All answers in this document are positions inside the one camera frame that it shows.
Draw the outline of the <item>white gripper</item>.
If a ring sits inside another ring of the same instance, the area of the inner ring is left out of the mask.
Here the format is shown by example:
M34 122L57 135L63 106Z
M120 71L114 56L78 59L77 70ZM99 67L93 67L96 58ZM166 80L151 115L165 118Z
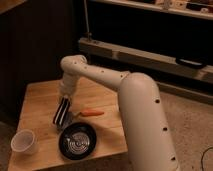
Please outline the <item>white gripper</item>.
M62 97L72 98L77 87L78 76L64 74L59 83L59 92ZM62 127L65 117L70 107L70 101L67 98L62 98L61 103L53 118L53 123Z

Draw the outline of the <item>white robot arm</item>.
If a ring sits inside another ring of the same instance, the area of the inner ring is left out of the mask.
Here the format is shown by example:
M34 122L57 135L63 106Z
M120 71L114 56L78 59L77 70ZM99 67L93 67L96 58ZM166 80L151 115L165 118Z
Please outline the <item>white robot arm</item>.
M64 57L61 68L60 106L54 116L54 124L64 124L77 81L84 76L117 93L134 171L181 171L159 88L150 76L89 65L82 55Z

